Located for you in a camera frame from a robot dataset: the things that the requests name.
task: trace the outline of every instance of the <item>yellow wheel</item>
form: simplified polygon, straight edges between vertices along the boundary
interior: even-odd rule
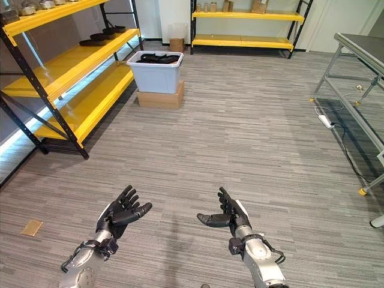
[[[367,195],[367,192],[365,192],[364,188],[361,188],[361,189],[359,190],[359,194],[360,194],[361,196],[365,196],[365,195]]]

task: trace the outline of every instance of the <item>metal table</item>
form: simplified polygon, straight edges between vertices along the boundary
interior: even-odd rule
[[[349,103],[347,98],[342,95],[342,93],[337,89],[334,83],[331,81],[331,78],[339,79],[350,79],[350,80],[369,80],[371,85],[364,92],[361,99],[364,99],[376,85],[384,89],[384,85],[380,82],[384,76],[384,38],[369,37],[362,35],[351,35],[351,34],[341,34],[336,33],[334,38],[339,42],[338,49],[335,52],[331,62],[329,63],[327,69],[324,72],[319,84],[314,91],[317,93],[322,83],[325,81],[340,97],[340,100],[343,106],[349,111],[349,113],[354,117],[356,122],[360,125],[363,131],[367,134],[369,139],[374,143],[376,148],[379,150],[377,155],[380,162],[384,165],[384,143],[382,140],[374,133],[370,128],[367,122],[361,117],[361,115],[356,111],[356,109]],[[375,76],[372,79],[358,76],[348,76],[348,75],[339,75],[332,74],[330,70],[335,63],[336,59],[341,55],[341,49],[345,47],[350,50],[364,65],[366,65]],[[371,183],[367,184],[365,187],[359,190],[361,195],[366,195],[367,192],[384,182],[384,174],[376,178]],[[371,225],[373,227],[380,227],[384,225],[384,215],[372,220]]]

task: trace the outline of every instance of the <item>power strip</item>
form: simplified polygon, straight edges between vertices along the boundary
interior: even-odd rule
[[[335,128],[335,125],[331,125],[331,122],[328,120],[328,118],[325,115],[319,115],[318,117],[326,128],[328,128],[328,129]]]

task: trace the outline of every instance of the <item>small cardboard box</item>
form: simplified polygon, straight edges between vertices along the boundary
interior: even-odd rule
[[[223,12],[228,12],[229,9],[229,1],[225,0],[223,4]]]
[[[184,39],[171,38],[169,40],[169,50],[172,52],[183,52],[185,49]]]
[[[229,1],[228,12],[233,11],[233,1]]]
[[[254,0],[251,13],[265,14],[269,0]]]
[[[137,92],[140,106],[166,109],[179,109],[184,97],[184,81],[178,85],[177,93]]]

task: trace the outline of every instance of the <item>yellow shelf board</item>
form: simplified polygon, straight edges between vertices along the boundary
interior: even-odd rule
[[[241,46],[293,49],[293,44],[287,38],[241,36]]]
[[[289,50],[293,49],[293,44],[287,38],[240,35],[197,34],[192,44],[208,46],[264,47],[282,48]]]
[[[236,19],[268,19],[268,20],[285,20],[285,21],[304,21],[304,17],[296,12],[286,11],[268,11],[265,14],[251,13],[249,11],[233,11],[233,12],[194,12],[194,18],[236,18]]]
[[[240,35],[197,34],[192,45],[242,46]]]
[[[79,143],[95,128],[133,79],[129,66],[114,62],[60,109],[60,114]],[[54,117],[48,122],[62,130]],[[65,139],[46,126],[41,126],[34,134],[37,137]]]
[[[66,2],[53,9],[38,10],[36,14],[21,16],[20,20],[4,26],[5,33],[12,37],[21,32],[28,31],[48,22],[57,20],[64,16],[76,13],[89,7],[107,2],[108,0],[78,0],[77,2]]]
[[[139,34],[138,29],[129,29],[117,34],[115,39],[108,40],[105,46],[76,45],[48,61],[44,67],[36,68],[34,73],[48,93],[48,99],[53,102],[102,64],[113,52]],[[25,76],[6,86],[2,91],[12,97],[39,97]]]

